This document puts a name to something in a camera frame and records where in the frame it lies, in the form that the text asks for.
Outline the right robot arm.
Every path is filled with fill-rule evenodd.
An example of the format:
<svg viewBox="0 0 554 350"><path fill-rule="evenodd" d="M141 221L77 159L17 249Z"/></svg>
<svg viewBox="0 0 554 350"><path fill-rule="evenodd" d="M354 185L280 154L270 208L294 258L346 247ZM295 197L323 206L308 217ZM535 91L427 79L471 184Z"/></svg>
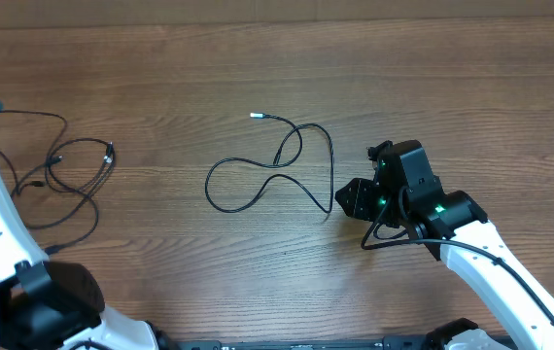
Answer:
<svg viewBox="0 0 554 350"><path fill-rule="evenodd" d="M355 178L334 198L351 218L369 221L367 251L424 245L480 297L520 349L554 349L554 297L514 256L485 210L466 192L444 191L417 140L371 147L372 179ZM368 238L382 226L405 238Z"/></svg>

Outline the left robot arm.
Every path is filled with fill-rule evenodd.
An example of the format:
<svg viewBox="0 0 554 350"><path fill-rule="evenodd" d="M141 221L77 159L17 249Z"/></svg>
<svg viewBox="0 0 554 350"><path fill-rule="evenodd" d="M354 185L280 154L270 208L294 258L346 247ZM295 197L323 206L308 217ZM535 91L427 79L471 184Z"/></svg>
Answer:
<svg viewBox="0 0 554 350"><path fill-rule="evenodd" d="M0 348L171 348L151 323L107 305L83 265L51 260L30 235L12 196L0 175Z"/></svg>

